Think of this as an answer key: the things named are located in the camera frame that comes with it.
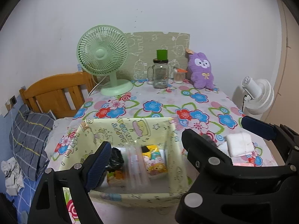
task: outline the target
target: orange lid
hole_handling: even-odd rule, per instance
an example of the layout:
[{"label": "orange lid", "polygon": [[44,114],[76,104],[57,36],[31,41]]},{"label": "orange lid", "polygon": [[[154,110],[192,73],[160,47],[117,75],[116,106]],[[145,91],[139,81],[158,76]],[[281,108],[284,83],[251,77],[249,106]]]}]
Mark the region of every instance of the orange lid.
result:
[{"label": "orange lid", "polygon": [[186,70],[181,69],[181,68],[178,68],[177,71],[178,71],[178,72],[187,72]]}]

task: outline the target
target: blue wall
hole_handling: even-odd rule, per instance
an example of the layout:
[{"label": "blue wall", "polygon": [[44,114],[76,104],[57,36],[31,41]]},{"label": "blue wall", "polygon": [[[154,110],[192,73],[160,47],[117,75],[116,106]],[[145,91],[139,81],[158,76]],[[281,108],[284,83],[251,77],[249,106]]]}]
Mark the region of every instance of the blue wall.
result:
[{"label": "blue wall", "polygon": [[[11,157],[13,157],[13,154],[10,149],[10,144],[9,144],[9,132],[12,126],[11,113],[12,113],[12,118],[14,120],[18,110],[22,105],[23,105],[23,101],[21,96],[19,95],[17,97],[17,103],[11,109],[11,111],[9,111],[5,117],[3,117],[3,115],[0,115],[0,163],[2,161],[7,161]],[[5,178],[1,170],[0,170],[0,192],[2,193],[6,192]]]}]

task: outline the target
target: purple plush toy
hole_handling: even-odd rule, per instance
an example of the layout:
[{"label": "purple plush toy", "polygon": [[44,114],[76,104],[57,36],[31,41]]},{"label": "purple plush toy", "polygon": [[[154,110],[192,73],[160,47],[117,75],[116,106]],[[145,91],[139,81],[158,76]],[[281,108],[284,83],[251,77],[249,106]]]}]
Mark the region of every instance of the purple plush toy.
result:
[{"label": "purple plush toy", "polygon": [[204,53],[194,53],[191,50],[189,54],[188,69],[192,72],[191,80],[196,89],[213,89],[213,74],[211,64]]}]

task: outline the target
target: white fan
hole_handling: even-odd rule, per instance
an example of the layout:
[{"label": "white fan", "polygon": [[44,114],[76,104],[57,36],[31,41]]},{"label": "white fan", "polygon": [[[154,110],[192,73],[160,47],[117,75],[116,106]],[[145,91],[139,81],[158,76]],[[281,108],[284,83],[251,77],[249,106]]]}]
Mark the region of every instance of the white fan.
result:
[{"label": "white fan", "polygon": [[245,108],[253,115],[259,115],[267,111],[274,100],[274,91],[266,79],[253,80],[246,77],[242,80],[243,89],[251,99],[246,103]]}]

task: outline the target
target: green fan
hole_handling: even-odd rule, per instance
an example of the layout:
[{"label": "green fan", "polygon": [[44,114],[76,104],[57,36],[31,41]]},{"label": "green fan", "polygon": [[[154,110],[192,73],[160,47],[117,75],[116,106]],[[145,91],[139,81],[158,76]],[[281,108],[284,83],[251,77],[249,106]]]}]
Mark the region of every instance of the green fan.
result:
[{"label": "green fan", "polygon": [[79,40],[77,58],[82,68],[96,76],[110,76],[101,93],[105,96],[121,95],[133,84],[116,79],[116,71],[125,63],[129,53],[127,38],[118,28],[99,25],[88,30]]}]

